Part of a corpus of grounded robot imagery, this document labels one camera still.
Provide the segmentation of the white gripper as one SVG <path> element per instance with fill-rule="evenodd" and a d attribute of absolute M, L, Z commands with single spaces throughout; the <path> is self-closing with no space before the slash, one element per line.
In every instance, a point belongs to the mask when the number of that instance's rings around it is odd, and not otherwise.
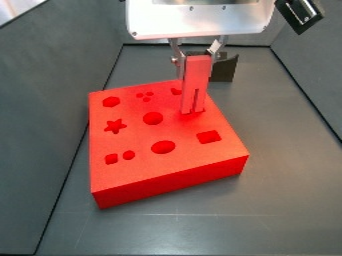
<path fill-rule="evenodd" d="M 169 39 L 172 63 L 180 79 L 186 55 L 180 48 L 185 37 L 218 36 L 208 48 L 212 78 L 224 77 L 226 35 L 261 33 L 268 27 L 276 0 L 126 0 L 126 24 L 137 40 Z"/>

